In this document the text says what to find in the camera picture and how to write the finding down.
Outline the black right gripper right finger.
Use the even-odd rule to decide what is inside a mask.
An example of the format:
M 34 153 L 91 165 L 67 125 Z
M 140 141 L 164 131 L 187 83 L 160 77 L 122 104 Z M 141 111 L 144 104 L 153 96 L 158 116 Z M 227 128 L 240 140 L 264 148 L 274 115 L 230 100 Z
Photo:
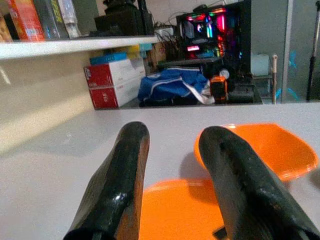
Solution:
M 247 141 L 210 126 L 198 148 L 231 240 L 319 239 L 319 230 Z

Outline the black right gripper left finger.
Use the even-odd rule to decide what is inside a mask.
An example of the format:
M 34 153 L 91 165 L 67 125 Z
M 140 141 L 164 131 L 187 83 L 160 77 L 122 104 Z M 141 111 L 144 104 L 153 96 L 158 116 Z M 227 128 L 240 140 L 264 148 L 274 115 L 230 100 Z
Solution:
M 140 121 L 125 124 L 88 182 L 66 240 L 137 240 L 150 134 Z

